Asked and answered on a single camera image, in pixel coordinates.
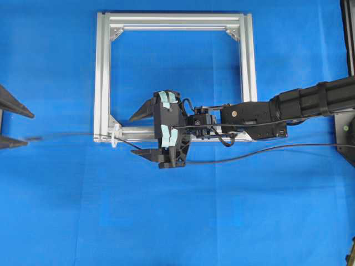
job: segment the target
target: white clip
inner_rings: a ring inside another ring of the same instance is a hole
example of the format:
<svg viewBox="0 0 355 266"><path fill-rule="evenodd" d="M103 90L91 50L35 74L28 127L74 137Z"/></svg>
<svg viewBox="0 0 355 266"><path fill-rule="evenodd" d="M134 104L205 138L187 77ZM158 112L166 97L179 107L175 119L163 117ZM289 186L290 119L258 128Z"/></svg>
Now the white clip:
<svg viewBox="0 0 355 266"><path fill-rule="evenodd" d="M111 132L111 145L112 148L117 147L118 140L116 139L116 133L118 133L120 130L120 124L115 124L112 132Z"/></svg>

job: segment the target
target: blue fabric background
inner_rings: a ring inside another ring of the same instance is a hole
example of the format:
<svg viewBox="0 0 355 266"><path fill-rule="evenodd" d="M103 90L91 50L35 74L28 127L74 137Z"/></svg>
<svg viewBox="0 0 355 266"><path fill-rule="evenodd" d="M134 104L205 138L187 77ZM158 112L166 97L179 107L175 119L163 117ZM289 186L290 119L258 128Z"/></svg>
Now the blue fabric background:
<svg viewBox="0 0 355 266"><path fill-rule="evenodd" d="M252 13L259 100L347 76L334 0L2 0L0 11L0 83L36 115L5 114L3 134L16 138L93 131L100 11ZM125 32L112 54L111 111L124 125L158 90L240 101L237 45L223 32ZM333 142L333 124L230 149L193 144L189 159ZM0 158L2 265L344 265L355 236L355 169L331 148L166 171L81 136Z"/></svg>

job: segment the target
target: aluminum frame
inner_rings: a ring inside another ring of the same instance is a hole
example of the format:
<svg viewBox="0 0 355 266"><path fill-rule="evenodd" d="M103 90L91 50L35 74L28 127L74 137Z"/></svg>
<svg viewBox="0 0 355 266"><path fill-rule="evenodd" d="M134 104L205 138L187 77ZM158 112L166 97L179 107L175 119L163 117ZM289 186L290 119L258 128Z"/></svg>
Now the aluminum frame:
<svg viewBox="0 0 355 266"><path fill-rule="evenodd" d="M255 56L251 14L159 14L98 13L96 39L96 75L94 105L94 141L111 142L119 137L126 141L153 141L154 128L123 127L110 114L111 42L125 30L224 30L240 43L242 101L257 101ZM251 141L247 133L236 140ZM193 141L218 141L218 139Z"/></svg>

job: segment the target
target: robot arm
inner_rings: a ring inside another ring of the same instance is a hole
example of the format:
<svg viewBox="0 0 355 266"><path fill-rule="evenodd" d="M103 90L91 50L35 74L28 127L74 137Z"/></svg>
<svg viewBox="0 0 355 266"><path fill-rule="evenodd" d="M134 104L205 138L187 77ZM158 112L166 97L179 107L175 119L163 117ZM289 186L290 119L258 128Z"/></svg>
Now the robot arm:
<svg viewBox="0 0 355 266"><path fill-rule="evenodd" d="M290 90L267 102L195 107L193 115L187 114L185 101L189 102L188 99L181 101L180 94L175 91L154 93L130 121L154 117L158 149L132 152L158 162L159 168L174 168L186 165L192 135L201 139L218 137L225 146L232 146L240 132L248 133L253 140L287 137L287 126L354 109L355 77ZM210 114L216 110L220 111L221 124ZM231 142L225 142L222 137L229 137Z"/></svg>

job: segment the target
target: black pointed tip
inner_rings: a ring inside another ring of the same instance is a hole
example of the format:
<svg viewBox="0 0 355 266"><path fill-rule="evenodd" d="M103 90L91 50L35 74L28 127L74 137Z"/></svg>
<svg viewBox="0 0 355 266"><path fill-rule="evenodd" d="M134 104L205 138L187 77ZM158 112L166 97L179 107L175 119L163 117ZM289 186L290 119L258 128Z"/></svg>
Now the black pointed tip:
<svg viewBox="0 0 355 266"><path fill-rule="evenodd" d="M21 104L11 93L0 85L0 109L14 112L29 118L34 118L34 114Z"/></svg>
<svg viewBox="0 0 355 266"><path fill-rule="evenodd" d="M10 148L18 148L22 146L27 146L26 141L15 140L10 137L0 136L0 149L10 149Z"/></svg>
<svg viewBox="0 0 355 266"><path fill-rule="evenodd" d="M147 100L138 110L129 118L130 122L137 121L140 119L152 117L153 113L151 110L152 99Z"/></svg>
<svg viewBox="0 0 355 266"><path fill-rule="evenodd" d="M28 110L23 104L20 106L20 111L18 112L18 114L28 118L34 118L34 114L30 110Z"/></svg>
<svg viewBox="0 0 355 266"><path fill-rule="evenodd" d="M145 159L151 161L151 154L150 154L149 149L147 149L147 150L131 150L131 152L142 157L142 158L145 158Z"/></svg>

